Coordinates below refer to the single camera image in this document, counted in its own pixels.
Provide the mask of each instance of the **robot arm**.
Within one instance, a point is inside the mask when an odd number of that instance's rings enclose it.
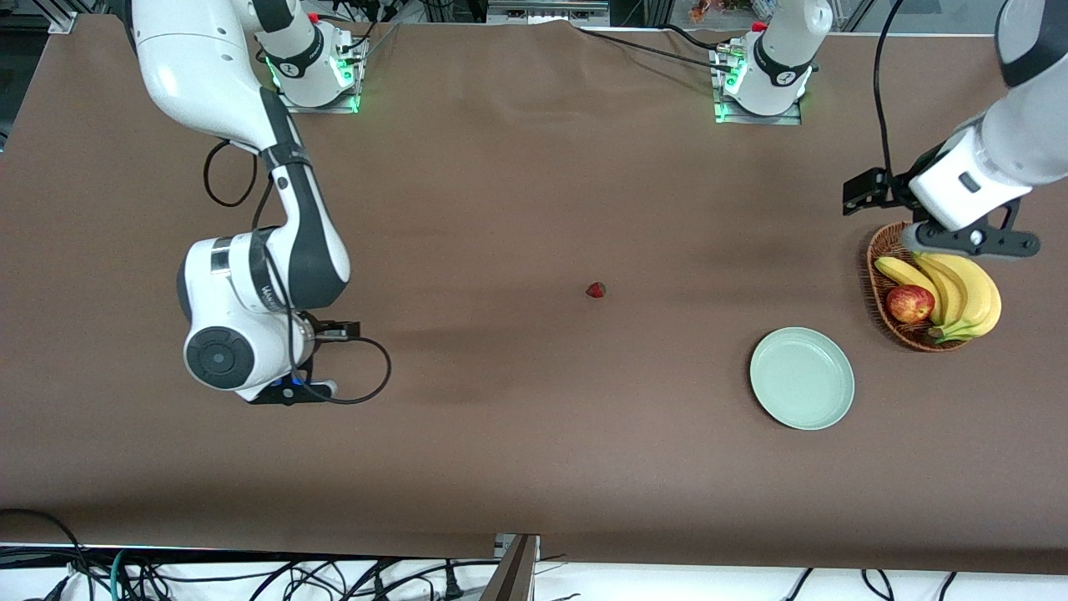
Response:
[[[285,209],[282,226],[194,243],[177,278],[190,321],[190,374],[251,401],[290,374],[290,360],[300,365],[311,355],[314,328],[290,309],[333,303],[348,282],[349,262],[296,125],[252,73],[245,33],[261,38],[281,70],[295,65],[293,77],[280,81],[290,97],[332,99],[335,82],[315,79],[332,50],[321,47],[320,29],[297,0],[136,0],[131,29],[153,100],[178,123],[258,154]],[[296,51],[300,44],[311,49]],[[332,385],[325,393],[332,395]]]
[[[1038,252],[1038,238],[1011,225],[1021,196],[1068,175],[1066,31],[1066,2],[1005,2],[995,42],[1008,94],[961,124],[908,173],[888,181],[876,169],[847,181],[844,212],[873,205],[912,208],[916,222],[902,242],[914,250],[1004,257]],[[988,215],[1002,206],[1008,209],[1004,221],[989,223]]]
[[[827,0],[783,0],[766,31],[742,37],[744,62],[724,92],[754,114],[785,112],[804,92],[833,21]]]

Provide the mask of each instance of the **black cable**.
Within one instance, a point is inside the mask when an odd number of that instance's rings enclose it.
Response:
[[[242,575],[239,575],[239,576],[216,576],[216,578],[206,578],[206,579],[179,579],[179,578],[168,576],[168,575],[164,575],[164,574],[160,574],[159,572],[156,572],[156,576],[159,580],[163,581],[163,582],[202,583],[202,582],[234,582],[234,581],[238,581],[238,580],[258,579],[258,578],[269,576],[269,575],[271,575],[274,572],[260,572],[260,573],[255,573],[255,574],[242,574]]]
[[[270,266],[271,273],[274,275],[274,280],[278,281],[279,296],[282,297],[282,302],[285,304],[285,318],[289,328],[289,332],[293,332],[293,304],[289,303],[289,292],[285,289],[285,284],[282,283],[282,274],[278,268],[278,265],[274,263],[274,256],[271,255],[270,248],[264,246],[264,250],[265,254],[267,255],[267,264]],[[382,358],[386,360],[386,376],[382,377],[381,383],[379,383],[374,391],[367,393],[362,397],[358,397],[355,399],[339,399],[335,397],[327,397],[325,395],[317,393],[314,389],[312,389],[308,384],[308,381],[305,379],[300,378],[300,375],[298,374],[297,362],[294,359],[296,357],[296,353],[294,352],[293,349],[293,337],[288,336],[286,338],[288,338],[287,351],[289,354],[289,377],[293,380],[299,380],[301,388],[303,388],[304,391],[307,391],[310,395],[319,400],[339,406],[355,406],[365,401],[370,401],[371,399],[377,397],[378,394],[386,389],[386,385],[390,383],[390,378],[393,377],[393,360],[390,358],[390,352],[386,350],[386,347],[382,347],[382,345],[377,341],[373,341],[371,338],[365,338],[362,336],[357,336],[350,338],[349,342],[371,345],[372,347],[378,349],[378,351],[382,354]]]
[[[345,572],[341,571],[336,562],[331,562],[330,566],[333,567],[335,572],[337,572],[337,578],[341,580],[342,595],[345,595],[344,591],[348,590],[348,583],[345,581]]]
[[[882,64],[882,46],[886,43],[886,35],[890,33],[890,26],[894,22],[894,16],[897,15],[898,9],[901,7],[901,3],[905,0],[897,0],[894,5],[890,9],[890,14],[886,16],[886,22],[882,26],[882,32],[879,34],[879,43],[875,46],[875,66],[871,68],[871,92],[875,95],[875,113],[879,117],[879,137],[882,140],[882,160],[883,167],[886,170],[886,180],[892,181],[894,178],[894,170],[891,167],[890,161],[890,136],[886,132],[886,115],[882,111],[882,92],[879,89],[879,70]]]
[[[645,50],[646,52],[653,52],[654,54],[660,54],[661,57],[668,57],[670,59],[675,59],[675,60],[678,60],[678,61],[682,61],[682,62],[687,62],[687,63],[692,63],[692,64],[701,65],[701,66],[708,67],[708,68],[711,68],[711,69],[714,69],[714,70],[722,70],[722,72],[725,72],[725,73],[728,73],[731,70],[731,67],[728,67],[727,65],[712,64],[712,63],[710,63],[708,61],[698,61],[697,59],[691,59],[690,57],[684,57],[681,54],[675,54],[675,53],[672,53],[672,52],[660,50],[659,48],[653,48],[653,47],[649,47],[649,46],[642,46],[641,44],[635,44],[635,43],[630,42],[628,39],[621,39],[618,37],[612,37],[611,35],[604,35],[603,33],[600,33],[600,32],[597,32],[597,31],[591,31],[588,29],[582,29],[582,28],[578,28],[578,31],[581,31],[582,33],[585,33],[586,35],[593,35],[594,37],[600,37],[601,39],[608,39],[609,42],[615,42],[616,44],[623,44],[624,46],[630,46],[631,48],[638,48],[639,50]]]
[[[938,601],[945,601],[945,591],[949,590],[949,585],[953,584],[953,581],[956,580],[956,578],[957,578],[957,572],[949,572],[949,575],[946,576],[945,582],[942,583],[942,588],[940,588],[938,591]]]
[[[438,9],[438,10],[447,9],[449,6],[452,6],[453,4],[456,3],[456,0],[449,0],[449,2],[445,2],[444,4],[435,4],[434,2],[430,2],[430,0],[419,0],[419,1],[430,9]]]
[[[146,573],[150,576],[148,583],[152,585],[153,590],[156,591],[156,598],[160,599],[161,601],[169,600],[171,598],[171,585],[167,584],[167,581],[164,581],[159,576],[159,572],[156,570],[156,567],[153,566],[152,564],[145,564],[141,568],[142,578]],[[160,591],[159,587],[156,585],[156,581],[159,581],[159,583],[163,585],[162,591]]]
[[[297,591],[298,588],[300,588],[304,584],[309,584],[311,586],[317,586],[324,590],[327,590],[330,594],[330,599],[333,599],[334,592],[337,592],[337,595],[345,595],[344,590],[339,590],[329,582],[315,575],[316,573],[325,570],[331,564],[333,564],[333,562],[324,562],[321,566],[311,571],[307,571],[297,567],[293,568],[293,570],[289,570],[290,573],[289,584],[288,586],[286,586],[286,591],[282,596],[283,601],[289,601],[289,599],[293,599],[293,595]],[[303,578],[301,578],[299,581],[294,579],[292,575],[294,571],[299,572]]]
[[[264,194],[260,196],[260,203],[256,204],[256,211],[252,213],[252,231],[255,231],[260,226],[260,217],[264,213],[264,207],[267,206],[267,197],[270,195],[272,189],[274,189],[274,178],[268,177]]]
[[[270,575],[267,576],[266,580],[264,580],[262,583],[260,583],[260,586],[257,586],[256,589],[255,589],[255,591],[252,592],[252,597],[249,597],[249,601],[256,601],[256,598],[260,597],[260,595],[262,595],[264,590],[267,590],[267,587],[270,586],[270,583],[272,583],[276,580],[278,580],[278,576],[280,576],[280,575],[284,574],[285,572],[289,571],[289,568],[296,566],[297,564],[298,564],[298,562],[289,562],[288,564],[282,566],[281,568],[274,570],[273,572],[271,572]]]
[[[871,584],[871,581],[867,578],[867,570],[861,570],[861,578],[864,579],[864,586],[868,587],[868,590],[874,592],[876,597],[882,599],[883,601],[894,601],[894,587],[890,586],[890,579],[886,578],[886,572],[882,570],[876,570],[879,572],[879,576],[882,578],[882,583],[886,585],[886,594],[883,595],[881,590]]]
[[[74,533],[70,532],[70,528],[66,527],[66,524],[61,522],[59,518],[52,516],[51,513],[37,511],[36,509],[21,509],[17,507],[0,509],[0,518],[2,518],[3,516],[30,516],[33,518],[37,518],[38,520],[45,520],[51,522],[59,529],[63,531],[63,535],[67,537],[67,539],[70,541],[70,544],[74,547],[75,552],[78,554],[78,560],[81,562],[82,568],[85,569],[85,572],[89,572],[90,570],[89,562],[85,560],[85,554],[82,552],[81,543],[78,542],[77,538],[75,538]],[[94,601],[95,599],[96,599],[96,587],[93,586],[92,576],[90,576],[89,600]]]
[[[497,566],[498,564],[500,564],[500,560],[497,560],[497,559],[473,559],[473,560],[470,560],[470,562],[453,562],[450,565],[453,568],[464,568],[464,567],[467,567],[467,566]],[[422,572],[418,572],[418,573],[411,574],[410,576],[405,576],[405,578],[403,578],[400,580],[394,581],[394,582],[390,583],[389,585],[387,585],[386,588],[383,588],[381,592],[378,592],[377,595],[375,595],[371,599],[371,601],[383,601],[386,599],[386,596],[389,595],[394,589],[396,589],[397,587],[404,586],[404,585],[408,584],[409,582],[411,582],[413,580],[419,580],[420,578],[425,576],[426,574],[430,574],[430,573],[434,573],[434,572],[440,572],[441,570],[444,570],[445,567],[446,566],[438,566],[438,567],[435,567],[435,568],[427,568],[427,569],[423,570]]]
[[[345,592],[345,595],[341,597],[339,601],[348,601],[349,599],[356,597],[357,595],[361,595],[357,592],[361,586],[371,582],[375,578],[375,575],[380,574],[382,570],[384,570],[386,568],[389,568],[390,566],[393,566],[398,563],[399,563],[398,559],[379,559],[378,562],[375,562],[374,566],[367,568],[367,571],[363,572],[362,574],[360,574],[360,578],[356,579],[356,583],[352,584],[352,587],[349,588]]]
[[[242,193],[241,197],[237,199],[235,202],[226,202],[220,199],[219,196],[215,195],[215,192],[211,191],[211,181],[208,175],[211,172],[211,159],[214,159],[215,155],[218,154],[219,151],[221,151],[227,144],[230,144],[230,140],[222,140],[221,142],[216,144],[215,147],[208,151],[207,156],[204,158],[204,189],[207,191],[207,195],[211,196],[211,200],[216,201],[217,203],[223,206],[233,208],[234,206],[237,206],[240,203],[245,202],[245,199],[249,197],[249,194],[252,193],[252,187],[256,183],[256,171],[258,169],[260,157],[257,157],[254,154],[252,155],[252,178],[249,180],[249,187],[245,189],[245,193]]]
[[[345,6],[345,12],[348,13],[348,18],[356,22],[356,15],[352,14],[352,9],[349,7],[348,2],[339,2],[342,6]]]
[[[342,52],[347,52],[347,51],[351,50],[352,48],[359,47],[360,44],[363,44],[368,38],[371,38],[371,32],[375,30],[375,26],[376,25],[378,25],[378,21],[371,21],[371,27],[367,28],[367,31],[363,34],[363,36],[361,36],[356,42],[352,42],[351,44],[348,44],[346,46],[342,46],[341,47],[341,51]]]
[[[425,582],[427,586],[430,587],[430,601],[438,601],[437,599],[438,595],[437,592],[434,591],[434,583],[430,582],[430,579],[427,579],[425,576],[419,576],[419,580]]]
[[[798,598],[798,594],[801,592],[801,587],[804,586],[804,581],[808,580],[808,576],[812,575],[812,571],[815,568],[805,568],[805,570],[801,572],[801,578],[799,578],[797,584],[794,585],[794,590],[786,597],[786,599],[783,599],[783,601],[795,601]]]
[[[666,30],[670,30],[670,31],[674,31],[675,33],[681,35],[687,42],[689,42],[690,44],[693,44],[694,46],[696,46],[698,48],[704,48],[706,50],[714,50],[716,46],[717,46],[716,44],[708,44],[708,43],[702,42],[701,39],[697,39],[696,37],[690,35],[689,31],[682,29],[681,27],[678,27],[677,25],[672,25],[670,22],[665,22],[663,25],[657,26],[657,29],[666,29]]]

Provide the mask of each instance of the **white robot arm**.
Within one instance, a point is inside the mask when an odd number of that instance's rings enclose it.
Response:
[[[263,44],[287,96],[314,105],[343,89],[329,28],[298,0],[132,2],[130,35],[152,99],[178,123],[260,155],[285,209],[281,226],[198,241],[177,276],[189,373],[248,401],[310,358],[318,322],[299,312],[333,303],[349,262],[297,127],[253,75],[245,35]],[[334,386],[313,391],[331,397]]]
[[[915,223],[902,242],[915,250],[977,256],[1031,256],[1038,238],[1011,228],[1019,199],[1068,175],[1068,2],[1008,0],[995,30],[1009,92],[912,169],[886,180],[881,169],[847,181],[844,212],[908,206]],[[1006,207],[999,225],[988,213]]]

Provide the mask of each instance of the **cable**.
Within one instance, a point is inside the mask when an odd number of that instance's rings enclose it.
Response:
[[[318,578],[318,576],[315,575],[317,572],[323,571],[324,569],[326,569],[328,566],[330,566],[332,564],[333,564],[333,562],[324,562],[321,566],[319,566],[318,568],[315,568],[314,570],[311,570],[311,571],[307,571],[307,570],[303,570],[303,569],[297,568],[297,567],[295,567],[292,570],[289,570],[289,574],[290,574],[290,576],[289,576],[289,584],[286,586],[285,594],[282,596],[283,601],[289,601],[290,599],[293,599],[293,595],[297,591],[298,588],[301,587],[301,585],[304,585],[304,584],[309,584],[311,586],[317,586],[317,587],[321,588],[323,590],[326,590],[330,595],[330,599],[333,599],[333,594],[334,592],[337,592],[337,595],[345,595],[344,590],[337,589],[330,582],[325,581],[325,580],[323,580],[323,579],[320,579],[320,578]],[[300,574],[303,575],[303,578],[300,579],[299,581],[295,580],[293,578],[293,572],[294,571],[299,572]]]
[[[419,1],[429,9],[438,9],[438,10],[447,9],[449,6],[452,6],[453,4],[456,3],[456,0],[449,0],[444,4],[435,4],[434,2],[430,2],[430,0],[419,0]]]
[[[635,44],[633,42],[630,42],[630,41],[627,41],[627,39],[621,39],[618,37],[612,37],[611,35],[604,35],[603,33],[600,33],[600,32],[597,32],[597,31],[591,31],[588,29],[578,28],[578,30],[581,31],[582,33],[585,33],[586,35],[593,35],[594,37],[600,37],[601,39],[608,39],[609,42],[615,42],[616,44],[623,44],[624,46],[630,46],[631,48],[638,48],[639,50],[645,50],[646,52],[653,52],[654,54],[660,54],[662,57],[668,57],[670,59],[675,59],[675,60],[678,60],[678,61],[682,61],[682,62],[687,62],[687,63],[692,63],[692,64],[701,65],[701,66],[708,67],[708,68],[711,68],[711,69],[714,69],[714,70],[722,70],[722,72],[729,72],[731,70],[731,67],[728,67],[727,65],[712,64],[712,63],[707,62],[707,61],[698,61],[697,59],[691,59],[690,57],[684,57],[681,54],[675,54],[675,53],[668,52],[668,51],[664,51],[664,50],[660,50],[658,48],[653,48],[653,47],[649,47],[649,46],[642,46],[641,44]]]
[[[371,580],[374,579],[376,574],[381,573],[382,570],[397,563],[399,563],[398,559],[379,559],[378,562],[375,562],[374,566],[367,568],[367,571],[363,572],[362,574],[360,574],[360,578],[356,579],[356,583],[352,585],[352,588],[349,588],[345,592],[345,595],[342,595],[339,601],[348,601],[349,599],[356,597],[357,595],[366,595],[357,591],[360,589],[361,586],[371,582]]]
[[[345,572],[341,571],[341,568],[337,567],[336,562],[331,562],[330,566],[334,569],[335,572],[337,572],[337,578],[341,580],[341,588],[343,591],[342,595],[345,595],[344,591],[348,590],[348,583],[345,582]]]
[[[260,203],[256,204],[256,211],[252,213],[252,230],[255,231],[260,224],[260,217],[264,213],[264,206],[267,206],[267,197],[270,195],[270,191],[274,189],[274,179],[271,177],[267,178],[267,187],[264,188],[264,194],[260,196]]]
[[[375,51],[375,50],[377,50],[379,46],[381,46],[382,42],[386,42],[386,39],[387,39],[387,38],[388,38],[388,37],[390,36],[390,34],[391,34],[391,33],[393,33],[394,31],[396,31],[396,29],[397,29],[398,27],[400,27],[400,21],[397,21],[397,22],[393,23],[393,26],[392,26],[392,27],[390,27],[390,30],[386,32],[386,35],[381,36],[381,37],[380,37],[380,38],[378,39],[378,42],[375,42],[375,45],[374,45],[374,46],[372,46],[370,50],[367,50],[367,53],[366,53],[366,54],[364,54],[364,57],[363,57],[363,58],[364,58],[364,59],[366,59],[366,58],[367,58],[367,57],[370,57],[370,56],[371,56],[372,53],[374,53],[374,51]]]
[[[337,15],[319,15],[319,18],[324,19],[324,20],[336,21],[336,22],[358,22],[358,21],[355,21],[355,20],[348,20],[346,18],[339,17]]]
[[[890,586],[890,579],[886,578],[886,572],[882,570],[876,570],[876,572],[879,572],[879,576],[882,578],[882,583],[886,585],[886,594],[883,595],[882,591],[871,584],[871,581],[867,578],[867,570],[861,570],[861,578],[864,579],[864,586],[868,587],[868,590],[874,592],[883,601],[894,601],[894,587]]]
[[[674,31],[675,33],[681,35],[687,42],[689,42],[690,44],[693,44],[694,46],[696,46],[698,48],[704,48],[706,50],[714,50],[716,49],[716,44],[707,44],[705,42],[702,42],[701,39],[697,39],[696,37],[690,35],[689,31],[682,29],[681,27],[678,27],[677,25],[672,25],[670,22],[665,22],[665,23],[663,23],[661,26],[658,26],[657,29],[666,29],[669,31]]]
[[[808,576],[812,575],[812,571],[815,568],[805,568],[805,570],[801,572],[801,578],[799,578],[797,584],[794,585],[794,590],[790,591],[789,596],[787,596],[786,599],[783,599],[783,601],[795,601],[798,598],[798,594],[801,592],[801,587],[804,586],[804,581],[808,580]]]
[[[119,601],[119,566],[122,565],[125,554],[126,550],[123,549],[115,554],[114,560],[111,562],[111,601]]]
[[[454,563],[452,563],[450,565],[452,567],[454,567],[454,568],[464,568],[464,567],[467,567],[467,566],[497,566],[498,564],[500,564],[500,562],[497,560],[497,559],[473,559],[471,562],[454,562]],[[405,576],[405,578],[403,578],[400,580],[394,581],[394,582],[390,583],[389,585],[387,585],[386,588],[383,588],[381,592],[376,594],[371,599],[371,601],[383,601],[386,599],[386,596],[389,595],[394,589],[396,589],[397,587],[404,586],[405,584],[408,584],[409,582],[411,582],[413,580],[419,580],[420,578],[425,576],[426,574],[430,574],[430,573],[434,573],[434,572],[439,572],[439,571],[444,570],[444,569],[445,569],[445,566],[438,566],[438,567],[435,567],[435,568],[427,568],[427,569],[425,569],[425,570],[423,570],[421,572],[411,574],[410,576]]]
[[[270,583],[278,580],[278,576],[284,574],[289,570],[289,568],[296,565],[297,562],[289,562],[288,564],[271,572],[270,575],[267,576],[266,580],[264,580],[264,582],[260,583],[260,586],[257,586],[255,591],[252,592],[252,597],[249,597],[249,601],[256,601],[256,598],[260,597],[260,595],[263,594],[264,590],[267,590],[267,587],[270,586]]]
[[[293,332],[293,304],[289,303],[289,292],[285,289],[285,285],[282,283],[281,271],[279,271],[278,265],[274,263],[274,256],[271,255],[270,248],[268,248],[265,244],[264,250],[265,250],[264,253],[267,255],[267,264],[270,266],[271,273],[278,281],[279,296],[282,297],[282,302],[285,303],[285,318],[289,327],[289,332]],[[386,389],[386,385],[390,383],[390,378],[392,378],[393,376],[393,360],[390,358],[390,352],[386,350],[386,347],[382,347],[382,345],[377,341],[372,341],[371,338],[357,336],[351,338],[350,342],[364,343],[366,345],[371,345],[372,347],[378,349],[378,351],[381,352],[382,358],[386,359],[386,376],[382,377],[381,383],[379,383],[378,386],[371,393],[355,399],[337,399],[334,397],[327,397],[325,395],[320,395],[308,384],[308,381],[305,379],[300,378],[300,375],[297,371],[297,362],[294,359],[296,357],[296,353],[294,352],[293,349],[293,337],[288,336],[286,338],[288,338],[289,343],[287,345],[287,351],[289,354],[289,377],[295,381],[299,380],[301,388],[303,388],[305,392],[308,392],[310,395],[319,400],[339,406],[355,406],[362,404],[364,401],[370,401],[371,399],[377,397],[378,394]]]
[[[339,4],[341,4],[342,6],[345,6],[345,12],[348,13],[348,18],[352,19],[352,22],[356,22],[356,15],[352,14],[352,9],[349,7],[348,2],[347,1],[342,1],[342,2],[339,2]]]
[[[363,36],[360,37],[359,39],[357,39],[356,42],[352,42],[351,44],[348,44],[347,46],[342,46],[341,47],[341,51],[342,52],[347,52],[347,51],[351,50],[352,48],[359,47],[360,44],[363,44],[364,42],[366,42],[371,37],[371,32],[375,30],[375,26],[376,25],[378,25],[378,21],[371,21],[371,27],[367,28],[366,33],[364,33]]]
[[[427,579],[425,576],[419,576],[419,580],[425,582],[427,584],[427,586],[430,587],[430,601],[438,601],[438,599],[437,599],[438,596],[437,596],[437,592],[435,592],[435,590],[434,590],[434,583],[430,582],[430,579]]]
[[[897,15],[898,9],[905,0],[896,0],[894,5],[890,9],[890,14],[886,16],[886,22],[882,26],[882,32],[879,33],[879,43],[875,47],[875,66],[871,68],[871,92],[875,95],[875,113],[879,118],[879,137],[882,140],[882,160],[883,167],[886,169],[886,180],[892,181],[894,178],[894,170],[890,163],[890,137],[886,132],[886,115],[882,111],[882,92],[879,89],[879,70],[882,64],[882,46],[886,43],[886,35],[890,33],[890,26],[894,22],[894,16]]]
[[[54,524],[59,529],[63,531],[63,535],[67,537],[70,544],[74,547],[75,552],[78,554],[78,560],[81,562],[82,568],[89,573],[89,562],[85,560],[85,554],[82,552],[81,543],[75,538],[74,533],[70,528],[66,527],[66,524],[61,522],[59,518],[56,518],[51,513],[46,513],[44,511],[37,511],[36,509],[20,509],[16,507],[0,509],[0,518],[3,516],[31,516],[41,520],[46,520]],[[92,581],[89,583],[89,601],[94,601],[96,599],[96,587],[93,586]]]
[[[627,13],[626,17],[623,17],[622,21],[619,21],[619,27],[627,27],[627,21],[629,21],[630,17],[634,16],[638,13],[638,9],[641,9],[644,3],[645,0],[638,0],[637,2],[634,2],[634,7],[631,9],[629,13]]]
[[[249,197],[249,194],[252,193],[252,186],[254,186],[256,183],[258,157],[254,154],[252,155],[252,179],[249,181],[249,187],[245,189],[245,193],[242,193],[241,197],[237,199],[235,202],[226,202],[220,199],[219,196],[215,195],[215,192],[211,191],[211,181],[208,178],[208,175],[211,172],[211,160],[215,158],[215,155],[218,154],[219,151],[221,151],[227,144],[230,144],[230,140],[222,140],[221,142],[216,144],[215,147],[208,151],[207,156],[204,158],[204,189],[207,191],[207,195],[211,196],[211,200],[214,200],[218,204],[233,208],[234,206],[237,206],[242,202],[245,202],[245,199]]]
[[[163,582],[187,582],[187,583],[234,582],[234,581],[238,581],[238,580],[249,580],[249,579],[258,579],[258,578],[269,576],[269,575],[271,575],[274,572],[260,572],[260,573],[255,573],[255,574],[242,574],[242,575],[239,575],[239,576],[216,576],[216,578],[207,578],[207,579],[179,579],[179,578],[163,575],[163,574],[160,574],[159,572],[156,572],[156,578],[158,578],[159,580],[161,580]]]
[[[957,572],[949,572],[949,575],[946,576],[945,582],[942,583],[942,588],[940,588],[938,591],[938,601],[945,601],[945,591],[949,590],[949,585],[953,584],[953,581],[956,578],[957,578]]]

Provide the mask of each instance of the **white floor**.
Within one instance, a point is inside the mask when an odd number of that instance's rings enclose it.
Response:
[[[160,570],[174,578],[215,578],[269,572],[281,563],[273,564],[208,564],[175,565]],[[346,580],[351,584],[371,562],[341,564]],[[390,582],[420,570],[440,566],[441,562],[410,560],[387,570],[383,581]],[[493,567],[457,569],[457,580],[466,599],[477,599]],[[682,566],[637,566],[611,564],[543,563],[537,567],[534,601],[557,601],[579,594],[577,601],[782,601],[787,597],[802,570],[800,568],[724,568]],[[63,568],[32,568],[0,570],[0,601],[41,599],[66,574]],[[881,581],[869,572],[877,586]],[[341,584],[337,574],[324,570],[316,575]],[[888,572],[894,587],[895,601],[937,601],[944,572]],[[444,574],[428,576],[440,597],[444,590]],[[173,601],[214,601],[249,599],[263,578],[224,583],[172,583]],[[257,601],[282,599],[289,579],[278,579]],[[392,601],[427,600],[429,586],[421,581],[399,587],[391,592]],[[67,585],[62,601],[88,599],[85,579],[76,576]],[[108,601],[110,597],[97,587],[96,598]],[[859,570],[815,570],[798,595],[798,601],[879,601],[861,580]],[[1057,601],[1068,600],[1068,576],[1011,575],[1011,574],[959,574],[949,587],[945,601]],[[324,590],[304,586],[294,595],[293,601],[330,601]]]

